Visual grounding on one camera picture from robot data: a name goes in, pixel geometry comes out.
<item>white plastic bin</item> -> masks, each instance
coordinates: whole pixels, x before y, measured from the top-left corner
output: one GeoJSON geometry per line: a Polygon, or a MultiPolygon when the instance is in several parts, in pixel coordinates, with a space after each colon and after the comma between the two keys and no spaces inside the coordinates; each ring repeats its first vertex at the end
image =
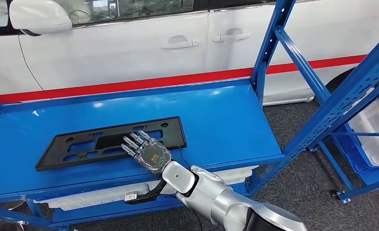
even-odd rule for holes
{"type": "MultiPolygon", "coordinates": [[[[225,171],[214,172],[222,178],[226,184],[236,184],[245,182],[246,178],[252,175],[252,170],[258,166],[242,167],[225,171]]],[[[101,189],[91,192],[83,192],[79,194],[56,197],[47,200],[33,200],[34,203],[48,203],[49,208],[61,208],[64,211],[84,208],[93,205],[100,205],[114,201],[124,200],[125,193],[138,191],[144,194],[156,187],[159,181],[150,181],[137,184],[123,185],[108,189],[101,189]]],[[[173,194],[176,191],[167,184],[161,193],[173,194]]]]}
{"type": "MultiPolygon", "coordinates": [[[[379,132],[379,99],[352,118],[348,124],[355,132],[379,132]]],[[[369,161],[379,166],[379,137],[358,136],[369,161]]]]}

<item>tire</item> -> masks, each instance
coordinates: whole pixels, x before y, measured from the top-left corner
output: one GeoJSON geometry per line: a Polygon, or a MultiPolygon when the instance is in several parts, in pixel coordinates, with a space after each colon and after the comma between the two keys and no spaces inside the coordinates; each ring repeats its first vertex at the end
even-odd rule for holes
{"type": "MultiPolygon", "coordinates": [[[[333,78],[329,83],[326,84],[327,90],[332,94],[337,89],[337,87],[351,74],[351,72],[354,69],[355,68],[349,69],[348,71],[345,71],[339,76],[333,78]]],[[[314,101],[321,105],[316,96],[314,96],[314,101]]]]}

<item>robotic hand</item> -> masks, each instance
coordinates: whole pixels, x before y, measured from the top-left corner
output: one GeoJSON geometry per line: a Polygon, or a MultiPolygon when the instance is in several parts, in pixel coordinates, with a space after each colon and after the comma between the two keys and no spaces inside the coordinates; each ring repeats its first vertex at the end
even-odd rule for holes
{"type": "Polygon", "coordinates": [[[223,180],[197,166],[184,168],[171,157],[169,150],[140,130],[121,147],[143,167],[161,176],[159,185],[145,195],[127,193],[125,202],[138,204],[154,200],[166,183],[176,189],[176,198],[188,208],[202,214],[212,224],[227,231],[306,231],[303,222],[290,212],[268,203],[250,200],[226,185],[223,180]]]}

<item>white car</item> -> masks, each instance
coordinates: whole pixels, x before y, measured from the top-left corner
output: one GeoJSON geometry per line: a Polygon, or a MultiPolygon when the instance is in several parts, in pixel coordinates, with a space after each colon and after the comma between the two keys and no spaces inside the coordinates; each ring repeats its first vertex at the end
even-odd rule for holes
{"type": "MultiPolygon", "coordinates": [[[[248,77],[274,4],[0,0],[0,101],[248,77]]],[[[286,31],[323,83],[338,83],[379,42],[379,0],[298,1],[286,31]]],[[[265,105],[313,98],[291,62],[279,44],[265,105]]]]}

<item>floor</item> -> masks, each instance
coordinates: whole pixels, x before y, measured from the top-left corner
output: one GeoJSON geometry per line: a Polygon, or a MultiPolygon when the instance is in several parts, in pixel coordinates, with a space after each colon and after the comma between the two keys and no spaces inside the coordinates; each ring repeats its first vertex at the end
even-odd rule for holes
{"type": "MultiPolygon", "coordinates": [[[[264,112],[277,141],[284,146],[316,111],[315,102],[267,106],[264,112]]],[[[330,148],[343,162],[335,149],[330,148]]],[[[352,170],[343,169],[358,184],[352,170]]],[[[296,214],[309,231],[379,231],[379,191],[357,196],[343,205],[329,195],[343,184],[320,152],[303,152],[253,199],[269,202],[296,214]]],[[[223,231],[201,218],[203,230],[223,231]]],[[[187,208],[82,223],[72,226],[79,231],[185,231],[200,230],[198,221],[187,208]]]]}

